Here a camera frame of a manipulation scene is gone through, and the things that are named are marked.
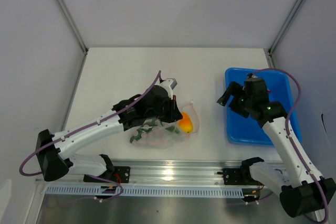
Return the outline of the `yellow orange mango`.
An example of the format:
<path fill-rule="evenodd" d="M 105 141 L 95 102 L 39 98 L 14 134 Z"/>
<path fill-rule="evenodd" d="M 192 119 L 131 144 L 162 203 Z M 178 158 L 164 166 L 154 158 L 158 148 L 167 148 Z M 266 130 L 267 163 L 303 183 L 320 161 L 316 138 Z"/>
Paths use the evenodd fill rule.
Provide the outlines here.
<path fill-rule="evenodd" d="M 182 119 L 180 119 L 177 124 L 186 134 L 191 134 L 194 130 L 192 120 L 186 112 L 182 112 Z"/>

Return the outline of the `green chili pepper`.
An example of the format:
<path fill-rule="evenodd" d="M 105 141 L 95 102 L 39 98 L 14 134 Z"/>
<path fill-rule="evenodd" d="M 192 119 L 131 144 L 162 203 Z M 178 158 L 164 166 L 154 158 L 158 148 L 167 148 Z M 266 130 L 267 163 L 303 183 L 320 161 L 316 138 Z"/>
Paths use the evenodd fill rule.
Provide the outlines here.
<path fill-rule="evenodd" d="M 129 141 L 131 144 L 133 144 L 139 140 L 145 139 L 150 133 L 153 133 L 157 129 L 158 128 L 155 126 L 148 126 L 148 125 L 139 127 L 133 132 Z"/>

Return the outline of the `clear zip top bag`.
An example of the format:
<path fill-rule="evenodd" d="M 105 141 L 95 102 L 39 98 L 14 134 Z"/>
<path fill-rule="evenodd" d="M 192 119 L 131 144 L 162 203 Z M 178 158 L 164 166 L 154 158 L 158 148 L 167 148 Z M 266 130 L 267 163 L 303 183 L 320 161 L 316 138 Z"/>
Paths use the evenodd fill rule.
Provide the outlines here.
<path fill-rule="evenodd" d="M 135 143 L 133 143 L 133 146 L 138 147 L 147 147 L 147 148 L 167 148 L 170 147 L 176 143 L 184 142 L 188 138 L 190 138 L 192 135 L 196 134 L 199 131 L 199 118 L 196 113 L 196 110 L 194 108 L 194 101 L 190 100 L 188 103 L 183 103 L 180 107 L 180 112 L 186 112 L 193 123 L 194 130 L 191 134 L 184 133 L 178 126 L 178 121 L 173 123 L 165 123 L 160 121 L 159 119 L 149 119 L 146 120 L 140 127 L 148 125 L 148 126 L 155 126 L 157 127 L 157 130 L 155 130 L 153 133 L 150 133 L 145 139 L 139 140 Z M 170 125 L 176 125 L 181 133 L 180 134 L 174 134 L 170 133 L 167 130 L 165 130 L 165 127 Z"/>

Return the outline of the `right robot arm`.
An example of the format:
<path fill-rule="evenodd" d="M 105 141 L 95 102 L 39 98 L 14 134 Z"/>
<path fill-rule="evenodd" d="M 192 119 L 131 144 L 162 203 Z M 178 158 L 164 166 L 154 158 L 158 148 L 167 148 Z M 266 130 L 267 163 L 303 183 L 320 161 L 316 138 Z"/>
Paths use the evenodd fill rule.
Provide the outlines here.
<path fill-rule="evenodd" d="M 246 184 L 257 181 L 265 185 L 292 218 L 324 210 L 325 223 L 335 181 L 324 178 L 310 160 L 292 129 L 289 113 L 279 101 L 269 100 L 264 79 L 251 75 L 243 85 L 232 81 L 217 103 L 253 118 L 272 141 L 287 171 L 284 175 L 263 159 L 250 158 L 241 163 L 240 179 Z"/>

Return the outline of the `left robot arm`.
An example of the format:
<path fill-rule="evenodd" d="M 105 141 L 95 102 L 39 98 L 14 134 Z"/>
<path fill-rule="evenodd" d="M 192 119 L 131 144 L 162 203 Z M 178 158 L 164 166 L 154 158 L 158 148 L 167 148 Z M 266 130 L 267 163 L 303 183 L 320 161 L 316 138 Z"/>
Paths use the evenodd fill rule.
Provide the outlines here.
<path fill-rule="evenodd" d="M 115 167 L 108 155 L 81 155 L 82 148 L 112 134 L 143 126 L 149 120 L 175 123 L 182 119 L 173 89 L 175 79 L 165 79 L 149 88 L 147 93 L 122 100 L 87 125 L 69 131 L 41 131 L 37 139 L 37 159 L 46 182 L 65 175 L 83 175 L 84 182 L 108 182 L 114 178 Z"/>

